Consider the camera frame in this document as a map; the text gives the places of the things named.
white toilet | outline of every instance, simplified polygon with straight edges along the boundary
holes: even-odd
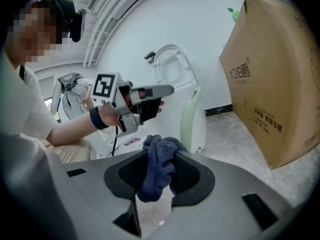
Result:
[[[153,67],[157,83],[174,87],[174,94],[164,97],[162,112],[144,123],[151,135],[175,137],[181,140],[181,117],[188,101],[200,90],[195,74],[182,50],[168,44],[154,57]],[[206,113],[201,102],[195,109],[190,152],[204,149],[207,139]]]

toilet lid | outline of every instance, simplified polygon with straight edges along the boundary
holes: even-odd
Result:
[[[154,56],[153,66],[159,85],[172,85],[175,89],[197,84],[195,74],[182,50],[168,44]]]

cardboard box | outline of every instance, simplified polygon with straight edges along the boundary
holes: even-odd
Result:
[[[320,142],[320,49],[294,5],[245,0],[219,58],[233,110],[270,168]]]

black baseboard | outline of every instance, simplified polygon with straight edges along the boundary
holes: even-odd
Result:
[[[232,112],[232,111],[234,111],[232,104],[225,105],[225,106],[219,106],[219,107],[206,109],[205,116],[210,117],[210,116],[219,115],[222,113],[227,113],[227,112]]]

green bottle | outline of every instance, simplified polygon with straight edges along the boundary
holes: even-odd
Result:
[[[237,22],[240,12],[232,8],[228,8],[228,10],[229,12],[232,12],[232,19],[234,20],[234,22]]]

